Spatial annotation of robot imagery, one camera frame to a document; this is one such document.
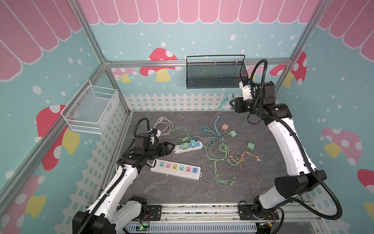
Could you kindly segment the small white blue power strip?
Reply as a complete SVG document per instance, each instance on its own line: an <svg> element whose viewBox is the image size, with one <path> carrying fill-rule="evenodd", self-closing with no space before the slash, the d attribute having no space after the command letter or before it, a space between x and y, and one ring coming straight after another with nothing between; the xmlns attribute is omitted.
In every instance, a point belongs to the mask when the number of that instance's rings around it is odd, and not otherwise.
<svg viewBox="0 0 374 234"><path fill-rule="evenodd" d="M204 145L202 144L202 142L193 140L190 143L184 142L180 145L176 145L173 151L175 154L181 154L181 153L200 150L203 148L203 146Z"/></svg>

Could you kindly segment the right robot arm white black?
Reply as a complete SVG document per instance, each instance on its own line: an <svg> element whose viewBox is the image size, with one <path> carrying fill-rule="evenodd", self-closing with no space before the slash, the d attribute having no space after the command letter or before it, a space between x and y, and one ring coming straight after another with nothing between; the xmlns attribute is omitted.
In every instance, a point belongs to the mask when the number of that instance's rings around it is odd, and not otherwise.
<svg viewBox="0 0 374 234"><path fill-rule="evenodd" d="M271 189L255 197L253 213L257 218L264 218L271 211L289 202L296 202L324 219L340 219L343 214L342 205L325 184L326 173L318 170L310 160L295 130L288 106L275 103L275 85L273 82L265 81L267 66L268 61L261 59L255 65L250 77L239 83L242 97L230 101L230 106L236 113L254 115L265 123L275 137L286 164L287 175L276 178ZM320 213L297 198L298 195L309 192L319 185L335 204L335 214Z"/></svg>

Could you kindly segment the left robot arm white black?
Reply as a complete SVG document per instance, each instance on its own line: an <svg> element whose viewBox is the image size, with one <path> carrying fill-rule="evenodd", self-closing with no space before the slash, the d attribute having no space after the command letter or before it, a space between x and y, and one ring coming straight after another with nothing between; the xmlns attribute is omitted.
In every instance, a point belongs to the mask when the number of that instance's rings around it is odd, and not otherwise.
<svg viewBox="0 0 374 234"><path fill-rule="evenodd" d="M151 128L148 118L141 118L136 127L145 122L145 133L133 132L130 145L116 162L116 173L98 199L84 212L73 217L74 234L117 234L131 221L148 218L148 202L145 198L134 196L121 208L118 207L124 194L137 178L141 170L148 166L154 168L157 158L169 155L175 144L160 142L160 130Z"/></svg>

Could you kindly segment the teal plug adapter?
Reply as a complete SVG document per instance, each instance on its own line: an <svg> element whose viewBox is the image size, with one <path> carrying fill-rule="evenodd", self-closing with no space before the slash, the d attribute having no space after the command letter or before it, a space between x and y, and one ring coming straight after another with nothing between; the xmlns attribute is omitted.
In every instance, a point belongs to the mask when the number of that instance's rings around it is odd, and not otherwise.
<svg viewBox="0 0 374 234"><path fill-rule="evenodd" d="M194 139L191 139L191 148L195 148L196 147L196 142Z"/></svg>

